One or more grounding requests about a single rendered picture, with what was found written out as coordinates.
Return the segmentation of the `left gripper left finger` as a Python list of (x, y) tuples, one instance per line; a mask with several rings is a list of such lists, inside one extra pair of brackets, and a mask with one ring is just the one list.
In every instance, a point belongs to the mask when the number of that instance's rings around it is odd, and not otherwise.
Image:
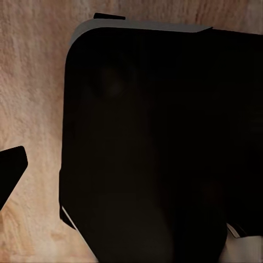
[(0, 210), (28, 166), (23, 146), (0, 152)]

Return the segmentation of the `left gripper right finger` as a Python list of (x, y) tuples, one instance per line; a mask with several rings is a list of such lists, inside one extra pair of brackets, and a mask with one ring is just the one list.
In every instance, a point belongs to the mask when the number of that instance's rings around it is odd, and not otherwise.
[(263, 190), (263, 148), (251, 146), (246, 164)]

